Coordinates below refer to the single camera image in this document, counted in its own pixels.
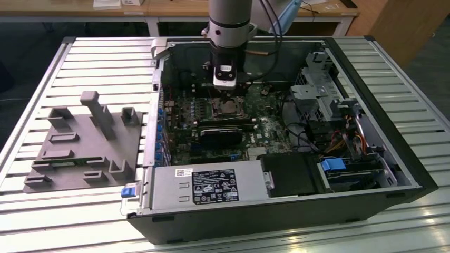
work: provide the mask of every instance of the slotted aluminum table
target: slotted aluminum table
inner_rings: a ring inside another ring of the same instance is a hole
[[[363,37],[337,38],[337,42],[440,185],[440,190],[419,201],[346,225],[153,245],[121,213],[122,187],[22,193],[51,126],[46,117],[54,106],[69,106],[73,114],[89,113],[79,95],[97,90],[111,112],[125,106],[148,112],[154,71],[152,41],[148,37],[78,38],[62,44],[0,154],[0,252],[338,253],[449,249],[450,124],[379,43]]]

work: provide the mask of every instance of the power supply label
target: power supply label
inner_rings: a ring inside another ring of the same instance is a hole
[[[213,204],[240,200],[234,170],[214,170],[193,173],[194,204]]]

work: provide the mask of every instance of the blue handle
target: blue handle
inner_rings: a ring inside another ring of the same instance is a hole
[[[278,35],[281,33],[285,34],[290,26],[293,25],[294,19],[298,14],[298,10],[301,9],[301,4],[302,4],[302,0],[293,0],[290,4],[286,6],[284,12],[281,13],[280,21],[281,21],[281,26],[282,26],[282,32],[280,31],[280,25],[277,21],[274,23],[274,27],[276,27],[276,31]]]

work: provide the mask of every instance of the white box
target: white box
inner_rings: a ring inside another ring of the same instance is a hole
[[[103,9],[121,9],[121,0],[94,0],[94,9],[101,11]]]
[[[123,5],[142,5],[145,0],[122,0]]]

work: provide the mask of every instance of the white label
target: white label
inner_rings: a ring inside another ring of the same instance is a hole
[[[350,13],[350,12],[348,13],[348,12],[342,12],[341,15],[342,15],[342,16],[357,16],[359,13]]]
[[[193,176],[193,169],[177,169],[176,177],[190,177]]]
[[[232,69],[233,69],[233,67],[232,67],[232,66],[229,66],[229,65],[221,65],[221,70],[222,70],[222,71],[225,71],[225,72],[230,72],[230,71],[232,71]]]
[[[238,196],[238,193],[237,192],[229,192],[229,193],[225,193],[224,196],[228,196],[228,197]]]
[[[125,15],[144,15],[144,12],[125,12]]]

